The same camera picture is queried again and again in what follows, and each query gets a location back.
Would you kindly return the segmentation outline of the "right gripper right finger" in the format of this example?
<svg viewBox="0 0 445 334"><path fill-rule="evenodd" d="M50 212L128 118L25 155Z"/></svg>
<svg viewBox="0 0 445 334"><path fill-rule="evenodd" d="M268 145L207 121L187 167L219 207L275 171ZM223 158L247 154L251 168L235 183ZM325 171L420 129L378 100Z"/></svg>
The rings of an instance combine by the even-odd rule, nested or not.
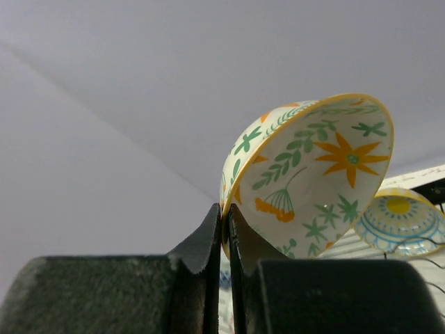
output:
<svg viewBox="0 0 445 334"><path fill-rule="evenodd" d="M292 260L231 206L237 333L443 333L418 271L397 260Z"/></svg>

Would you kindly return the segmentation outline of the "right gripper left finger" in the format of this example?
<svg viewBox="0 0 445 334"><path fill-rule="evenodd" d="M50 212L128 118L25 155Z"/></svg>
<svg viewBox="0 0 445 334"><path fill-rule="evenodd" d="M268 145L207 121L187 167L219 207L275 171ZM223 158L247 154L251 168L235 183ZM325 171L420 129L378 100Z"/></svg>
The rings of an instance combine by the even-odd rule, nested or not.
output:
<svg viewBox="0 0 445 334"><path fill-rule="evenodd" d="M2 333L217 333L220 207L164 255L46 256L1 304Z"/></svg>

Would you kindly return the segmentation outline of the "floral orange green bowl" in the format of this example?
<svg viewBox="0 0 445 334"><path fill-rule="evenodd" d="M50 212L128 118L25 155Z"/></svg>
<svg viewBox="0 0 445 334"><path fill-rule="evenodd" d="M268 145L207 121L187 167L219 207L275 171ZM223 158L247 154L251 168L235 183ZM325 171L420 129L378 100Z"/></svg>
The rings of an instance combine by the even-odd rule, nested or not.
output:
<svg viewBox="0 0 445 334"><path fill-rule="evenodd" d="M237 138L222 169L222 247L230 207L289 257L311 258L344 236L387 173L394 124L363 93L292 102L257 118Z"/></svg>

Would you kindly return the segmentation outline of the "yellow sun pattern bowl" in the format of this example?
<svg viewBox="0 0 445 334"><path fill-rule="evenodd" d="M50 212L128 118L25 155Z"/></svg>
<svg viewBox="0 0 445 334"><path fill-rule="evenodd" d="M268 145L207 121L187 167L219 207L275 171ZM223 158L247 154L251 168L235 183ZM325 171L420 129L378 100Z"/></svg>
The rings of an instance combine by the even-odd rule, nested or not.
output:
<svg viewBox="0 0 445 334"><path fill-rule="evenodd" d="M444 214L409 189L378 191L353 228L362 241L386 254L425 256L444 247Z"/></svg>

